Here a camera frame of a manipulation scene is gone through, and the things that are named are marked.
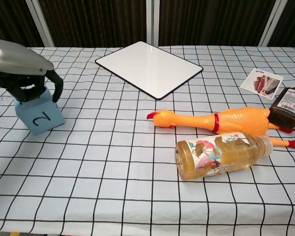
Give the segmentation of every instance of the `bottle label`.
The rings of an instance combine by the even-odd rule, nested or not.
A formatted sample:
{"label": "bottle label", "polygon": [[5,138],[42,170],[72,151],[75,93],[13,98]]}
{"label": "bottle label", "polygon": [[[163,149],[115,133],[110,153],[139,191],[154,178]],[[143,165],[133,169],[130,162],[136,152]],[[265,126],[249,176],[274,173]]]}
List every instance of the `bottle label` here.
{"label": "bottle label", "polygon": [[295,114],[295,90],[288,89],[281,101],[277,104],[277,107],[284,108]]}
{"label": "bottle label", "polygon": [[188,140],[187,143],[193,157],[195,171],[211,166],[205,176],[226,172],[234,164],[233,160],[223,156],[226,148],[243,143],[249,144],[247,138],[239,132]]}

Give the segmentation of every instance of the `whiteboard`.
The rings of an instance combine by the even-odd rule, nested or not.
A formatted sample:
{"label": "whiteboard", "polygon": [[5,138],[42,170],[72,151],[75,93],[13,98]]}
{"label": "whiteboard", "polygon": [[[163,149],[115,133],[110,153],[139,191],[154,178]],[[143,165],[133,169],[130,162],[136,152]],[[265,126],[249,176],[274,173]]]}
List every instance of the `whiteboard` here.
{"label": "whiteboard", "polygon": [[95,61],[156,100],[199,74],[203,68],[144,42]]}

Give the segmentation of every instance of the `juice bottle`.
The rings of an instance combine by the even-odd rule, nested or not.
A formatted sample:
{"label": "juice bottle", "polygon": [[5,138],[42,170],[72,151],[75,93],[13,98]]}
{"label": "juice bottle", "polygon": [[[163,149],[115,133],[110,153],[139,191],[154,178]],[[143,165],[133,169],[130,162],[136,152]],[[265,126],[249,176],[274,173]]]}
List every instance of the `juice bottle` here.
{"label": "juice bottle", "polygon": [[179,141],[175,160],[181,178],[192,179],[247,168],[272,151],[268,136],[235,132]]}
{"label": "juice bottle", "polygon": [[268,120],[286,129],[295,127],[295,86],[283,89],[270,107]]}

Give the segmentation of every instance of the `table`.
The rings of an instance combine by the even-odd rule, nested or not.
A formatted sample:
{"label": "table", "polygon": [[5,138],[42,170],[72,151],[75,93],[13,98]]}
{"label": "table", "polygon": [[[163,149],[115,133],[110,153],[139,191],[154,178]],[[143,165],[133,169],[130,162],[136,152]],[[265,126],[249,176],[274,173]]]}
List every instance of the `table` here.
{"label": "table", "polygon": [[[0,88],[0,231],[295,236],[295,149],[275,147],[250,169],[183,181],[176,142],[212,133],[161,129],[146,120],[159,109],[205,115],[268,108],[271,100],[239,86],[254,67],[284,76],[277,95],[295,85],[295,48],[162,49],[204,70],[155,101],[94,63],[118,48],[33,48],[64,78],[58,105],[66,123],[32,135]],[[269,135],[295,139],[295,132]]]}

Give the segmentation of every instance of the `red collar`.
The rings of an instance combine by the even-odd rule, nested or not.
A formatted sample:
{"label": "red collar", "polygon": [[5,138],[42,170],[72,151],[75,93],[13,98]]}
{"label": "red collar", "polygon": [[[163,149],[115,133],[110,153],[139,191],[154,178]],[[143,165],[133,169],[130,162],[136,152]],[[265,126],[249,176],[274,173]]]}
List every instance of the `red collar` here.
{"label": "red collar", "polygon": [[218,114],[217,113],[214,113],[214,117],[215,117],[215,123],[214,123],[213,132],[216,133],[220,127],[220,124],[218,122]]}

